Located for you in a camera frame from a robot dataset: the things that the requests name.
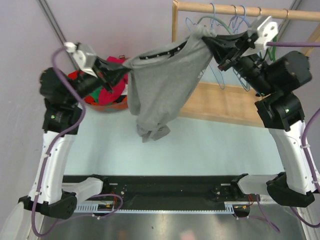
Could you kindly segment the grey t shirt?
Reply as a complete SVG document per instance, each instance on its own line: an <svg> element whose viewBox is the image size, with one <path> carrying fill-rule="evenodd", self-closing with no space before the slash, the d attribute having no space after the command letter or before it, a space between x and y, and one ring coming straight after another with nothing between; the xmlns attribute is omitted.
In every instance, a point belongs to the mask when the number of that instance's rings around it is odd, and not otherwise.
<svg viewBox="0 0 320 240"><path fill-rule="evenodd" d="M127 59L128 108L144 143L170 133L174 120L197 87L213 55L203 37L216 32L198 25L185 39Z"/></svg>

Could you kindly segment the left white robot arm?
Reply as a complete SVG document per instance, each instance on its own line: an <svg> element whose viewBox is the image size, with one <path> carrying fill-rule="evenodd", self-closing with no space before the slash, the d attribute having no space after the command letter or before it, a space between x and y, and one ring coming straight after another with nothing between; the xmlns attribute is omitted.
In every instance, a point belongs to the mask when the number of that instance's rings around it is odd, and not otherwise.
<svg viewBox="0 0 320 240"><path fill-rule="evenodd" d="M39 92L46 107L43 148L35 184L28 195L19 199L25 210L67 220L77 204L94 196L100 200L110 196L105 176L90 175L68 190L62 189L62 183L69 151L84 118L85 108L79 106L79 100L99 87L115 87L129 71L120 63L99 58L93 67L96 76L83 72L71 79L55 66L41 74Z"/></svg>

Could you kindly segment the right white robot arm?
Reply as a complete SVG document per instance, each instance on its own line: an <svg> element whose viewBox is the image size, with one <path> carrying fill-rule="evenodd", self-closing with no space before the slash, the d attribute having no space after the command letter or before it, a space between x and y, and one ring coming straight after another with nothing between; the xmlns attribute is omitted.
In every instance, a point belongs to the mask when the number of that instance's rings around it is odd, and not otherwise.
<svg viewBox="0 0 320 240"><path fill-rule="evenodd" d="M247 175L230 188L230 194L237 201L248 194L269 195L279 205L305 208L315 200L318 175L304 135L305 114L294 91L312 80L309 59L294 50L267 63L258 55L257 39L257 34L247 33L202 38L218 68L234 69L260 96L257 113L284 168L265 183Z"/></svg>

